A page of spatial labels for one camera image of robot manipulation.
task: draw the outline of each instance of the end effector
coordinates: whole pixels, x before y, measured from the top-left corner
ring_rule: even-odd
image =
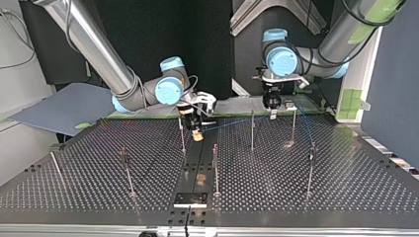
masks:
[[[202,120],[203,117],[210,117],[213,114],[216,98],[209,93],[194,92],[195,85],[191,85],[180,57],[173,56],[163,60],[160,69],[163,73],[161,77],[144,83],[138,87],[137,95],[133,93],[128,99],[135,102],[137,107],[138,104],[176,105],[187,129],[192,131],[194,140],[202,140]],[[124,104],[121,102],[124,100],[113,97],[115,108],[121,113],[128,113],[130,110],[125,108],[126,102]]]
[[[263,83],[265,94],[263,104],[271,112],[271,119],[276,118],[281,106],[281,90],[285,82],[295,81],[300,89],[309,85],[308,81],[296,74],[298,57],[287,43],[287,31],[271,29],[263,35],[263,66],[258,67],[254,79]]]

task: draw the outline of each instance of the white wall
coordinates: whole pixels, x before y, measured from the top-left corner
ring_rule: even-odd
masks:
[[[22,16],[18,0],[1,0],[0,8],[8,8]],[[24,36],[19,22],[14,18],[9,19]],[[0,67],[25,61],[31,55],[32,52],[0,20]],[[45,83],[36,58],[22,66],[0,69],[0,115],[50,95],[50,87]]]
[[[339,122],[361,122],[364,111],[358,110],[355,119],[338,119],[340,106],[342,102],[343,91],[345,89],[359,89],[362,90],[361,100],[366,101],[370,89],[370,83],[373,76],[374,65],[376,63],[377,51],[379,41],[381,38],[382,28],[378,29],[374,36],[367,43],[364,50],[349,64],[348,72],[342,81],[341,92],[339,95],[339,102],[336,119]]]
[[[0,8],[22,16],[18,0],[0,0]],[[19,22],[8,19],[24,37]],[[31,55],[0,19],[0,67],[20,63]],[[0,69],[0,186],[40,160],[57,142],[53,132],[2,119],[50,95],[36,57],[25,65]]]

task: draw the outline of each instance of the black curtain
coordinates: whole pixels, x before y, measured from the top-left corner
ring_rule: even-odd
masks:
[[[107,36],[143,81],[161,75],[159,64],[180,56],[198,89],[231,95],[231,0],[96,0]]]

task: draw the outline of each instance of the gray panel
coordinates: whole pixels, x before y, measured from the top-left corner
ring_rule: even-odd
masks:
[[[10,119],[42,129],[74,136],[82,122],[92,123],[115,111],[108,89],[73,83]]]
[[[407,1],[382,32],[362,129],[419,167],[419,1]]]

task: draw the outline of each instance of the ur robot arm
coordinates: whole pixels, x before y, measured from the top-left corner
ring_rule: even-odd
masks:
[[[263,66],[258,69],[263,83],[265,108],[276,118],[281,105],[283,83],[296,81],[300,89],[308,85],[303,75],[340,78],[346,74],[350,61],[368,43],[378,27],[389,24],[405,0],[341,0],[345,11],[319,48],[292,45],[284,29],[264,32]]]
[[[208,93],[194,93],[180,57],[163,60],[163,75],[142,83],[118,56],[80,0],[37,0],[35,4],[48,11],[111,88],[112,101],[119,112],[135,112],[158,103],[176,105],[194,140],[203,139],[201,116],[211,116],[216,99]]]

